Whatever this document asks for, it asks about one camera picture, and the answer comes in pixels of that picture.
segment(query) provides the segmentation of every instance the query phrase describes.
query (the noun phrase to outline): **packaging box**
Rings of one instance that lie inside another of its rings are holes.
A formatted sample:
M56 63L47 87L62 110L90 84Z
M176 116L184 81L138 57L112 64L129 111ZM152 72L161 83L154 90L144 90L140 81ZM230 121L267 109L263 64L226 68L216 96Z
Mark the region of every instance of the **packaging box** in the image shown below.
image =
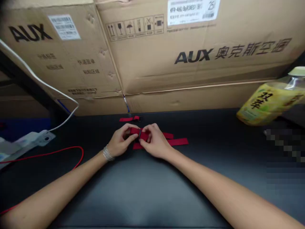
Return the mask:
M47 118L49 111L15 84L0 87L0 118Z
M0 71L0 81L10 80L10 78Z
M46 83L74 98L122 95L93 0L7 1L1 16L0 38Z
M274 79L305 49L305 1L96 4L124 94Z
M60 100L61 103L71 112L76 104L68 99ZM77 99L79 108L75 111L76 116L87 115L113 115L126 114L127 105L122 96L94 99Z
M262 83L213 85L204 88L126 95L131 113L239 108Z

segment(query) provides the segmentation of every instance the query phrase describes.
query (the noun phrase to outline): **black table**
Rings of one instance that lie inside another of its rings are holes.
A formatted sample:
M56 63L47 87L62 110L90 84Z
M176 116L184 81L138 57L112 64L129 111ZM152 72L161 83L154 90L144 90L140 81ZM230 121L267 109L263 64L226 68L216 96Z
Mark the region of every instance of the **black table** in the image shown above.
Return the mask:
M244 185L305 223L305 167L285 156L262 128L240 122L237 109L139 114L140 127L157 123L189 145L176 146L191 159ZM106 115L75 117L56 139L25 156L79 145L89 160L124 123ZM81 156L71 149L17 162L0 171L1 211L70 171ZM108 163L68 204L51 228L179 227L230 228L205 196L170 164L144 150L132 150Z

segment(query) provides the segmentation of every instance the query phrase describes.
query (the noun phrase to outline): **power strip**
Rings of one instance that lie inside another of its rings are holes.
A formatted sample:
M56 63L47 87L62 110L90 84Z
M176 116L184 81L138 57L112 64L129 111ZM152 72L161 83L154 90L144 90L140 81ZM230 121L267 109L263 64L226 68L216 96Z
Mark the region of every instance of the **power strip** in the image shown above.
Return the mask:
M0 161L16 160L36 146L45 146L55 137L55 134L50 131L43 130L39 133L30 132L15 142L8 142L2 139L0 140ZM0 169L8 164L9 163L0 164Z

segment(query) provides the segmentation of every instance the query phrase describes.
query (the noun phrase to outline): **plastic bottle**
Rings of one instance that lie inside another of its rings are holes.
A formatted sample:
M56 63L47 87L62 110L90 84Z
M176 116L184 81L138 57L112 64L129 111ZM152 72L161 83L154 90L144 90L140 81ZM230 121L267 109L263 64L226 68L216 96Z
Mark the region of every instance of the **plastic bottle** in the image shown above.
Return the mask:
M270 123L305 97L305 67L295 67L287 76L260 86L237 112L247 125Z

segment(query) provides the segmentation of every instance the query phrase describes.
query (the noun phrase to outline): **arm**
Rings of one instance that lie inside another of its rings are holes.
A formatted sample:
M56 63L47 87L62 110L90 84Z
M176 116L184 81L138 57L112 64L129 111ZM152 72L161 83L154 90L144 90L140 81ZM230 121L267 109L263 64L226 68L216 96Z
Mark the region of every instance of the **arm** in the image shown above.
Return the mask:
M138 135L134 134L126 140L123 139L129 127L138 128L135 125L125 124L113 134L107 146L113 157L123 154L128 145L137 138ZM3 215L2 228L47 228L78 191L106 163L107 160L100 151L86 163L48 184Z
M146 126L148 142L141 145L162 158L195 184L235 229L305 229L294 218L233 180L199 164L173 149L157 124Z

